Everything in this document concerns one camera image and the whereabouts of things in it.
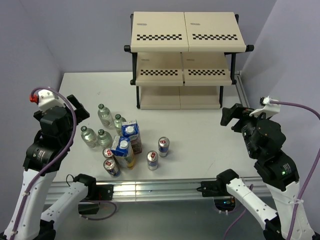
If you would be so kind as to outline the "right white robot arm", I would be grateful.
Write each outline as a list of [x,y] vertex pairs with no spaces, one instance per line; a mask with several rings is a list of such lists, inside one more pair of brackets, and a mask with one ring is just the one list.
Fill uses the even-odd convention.
[[216,177],[216,189],[222,195],[230,194],[255,217],[267,240],[318,240],[306,215],[302,196],[315,171],[320,157],[317,156],[311,170],[300,185],[298,168],[291,157],[282,151],[286,136],[281,125],[271,117],[279,113],[287,102],[265,97],[262,108],[252,109],[236,103],[222,108],[221,126],[232,119],[237,123],[232,130],[241,133],[246,150],[255,160],[254,168],[271,193],[276,208],[273,209],[257,197],[232,169]]

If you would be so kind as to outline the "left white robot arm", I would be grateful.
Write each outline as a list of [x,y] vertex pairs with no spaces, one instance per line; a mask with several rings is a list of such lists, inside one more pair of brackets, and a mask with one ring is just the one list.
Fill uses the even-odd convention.
[[20,195],[9,225],[0,234],[2,240],[53,240],[62,221],[78,203],[92,200],[98,193],[96,179],[79,174],[62,197],[43,210],[49,188],[73,144],[75,129],[90,116],[74,95],[66,99],[68,103],[64,104],[55,97],[30,97],[38,105],[49,105],[33,115],[40,130],[26,151]]

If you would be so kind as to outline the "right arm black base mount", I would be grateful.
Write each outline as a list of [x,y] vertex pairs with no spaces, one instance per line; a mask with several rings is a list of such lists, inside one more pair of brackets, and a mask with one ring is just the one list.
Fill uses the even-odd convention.
[[196,189],[202,194],[202,197],[227,197],[230,194],[227,192],[226,184],[220,180],[201,181],[200,187]]

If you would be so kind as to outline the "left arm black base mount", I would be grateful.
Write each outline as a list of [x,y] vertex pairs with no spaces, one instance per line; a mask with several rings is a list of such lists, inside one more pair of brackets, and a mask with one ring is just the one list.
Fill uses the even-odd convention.
[[88,188],[88,194],[85,199],[89,201],[111,201],[113,193],[113,184],[94,185]]

